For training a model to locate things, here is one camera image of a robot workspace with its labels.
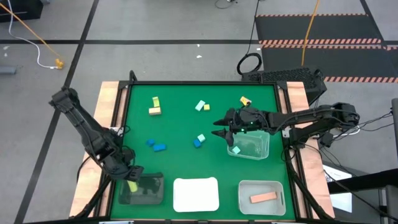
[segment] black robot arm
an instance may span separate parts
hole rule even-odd
[[[121,137],[116,131],[102,127],[80,105],[74,89],[63,87],[52,96],[50,105],[69,119],[81,135],[85,151],[112,179],[137,181],[140,178],[144,168],[135,166],[134,151],[122,149]]]
[[[326,146],[333,139],[328,131],[333,128],[350,129],[358,125],[359,114],[355,107],[347,103],[322,105],[314,109],[294,113],[273,113],[250,107],[250,104],[240,109],[229,109],[225,117],[214,122],[214,125],[228,126],[229,129],[213,131],[212,133],[226,139],[229,146],[233,145],[233,134],[263,130],[275,134],[287,127],[312,122],[305,128],[291,128],[286,132],[290,146],[302,147],[308,138],[321,135]]]

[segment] yellow block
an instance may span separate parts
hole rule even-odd
[[[159,97],[152,97],[152,100],[154,101],[154,107],[160,107]]]
[[[248,103],[251,103],[251,100],[249,100],[246,97],[242,96],[241,97],[241,102],[243,103],[244,106],[246,106]]]
[[[138,190],[138,186],[137,186],[136,182],[127,180],[127,184],[129,185],[130,192],[136,192]]]
[[[157,115],[162,114],[162,111],[159,108],[149,108],[149,115]]]

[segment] green mat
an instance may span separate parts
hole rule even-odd
[[[158,96],[162,114],[150,116],[152,97]],[[131,128],[124,137],[124,145],[134,149],[136,164],[145,173],[164,174],[165,194],[160,205],[121,205],[116,183],[111,218],[135,219],[195,219],[195,220],[294,220],[292,194],[286,165],[280,155],[283,149],[280,133],[271,136],[267,159],[254,161],[227,154],[226,142],[211,134],[221,126],[213,122],[224,117],[226,111],[241,107],[245,96],[252,106],[277,111],[273,86],[260,85],[134,85],[127,112],[126,125]],[[203,100],[209,111],[196,111]],[[206,141],[196,149],[193,140],[204,134]],[[148,139],[166,144],[167,149],[154,152],[146,145]],[[177,213],[173,209],[173,182],[176,178],[207,178],[218,180],[220,207],[215,212]],[[238,205],[238,184],[241,180],[276,180],[284,187],[286,213],[282,216],[243,215]]]

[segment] concrete floor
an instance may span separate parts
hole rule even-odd
[[[42,19],[27,21],[48,40],[80,39],[93,0],[53,0],[44,7]],[[258,14],[311,13],[316,0],[266,0]],[[395,0],[367,0],[386,40],[398,40]],[[99,0],[88,34],[92,40],[248,40],[256,2],[238,1],[231,8],[215,9],[214,0],[126,1]],[[359,0],[322,0],[319,13],[364,12]],[[0,24],[0,40],[10,39],[8,24]],[[13,33],[33,37],[19,23]],[[65,81],[76,45],[54,45],[66,60],[63,70],[49,70],[36,63],[34,46],[0,44],[0,65],[18,68],[14,76],[0,77],[0,217],[13,223],[37,156],[42,147],[53,109],[52,94]],[[125,80],[133,69],[140,80],[239,80],[236,64],[247,44],[85,45],[71,87],[79,92],[83,106],[92,114],[102,81]],[[258,46],[253,45],[255,52]],[[52,65],[54,57],[42,45],[41,62]],[[250,68],[254,61],[244,67]],[[389,111],[398,96],[395,84],[327,83],[321,103],[344,101],[356,106],[366,121]],[[391,123],[387,118],[370,128]],[[330,151],[344,166],[364,172],[398,167],[391,127],[360,132],[336,142]],[[76,171],[83,147],[78,133],[61,115],[25,222],[67,218],[75,191]]]

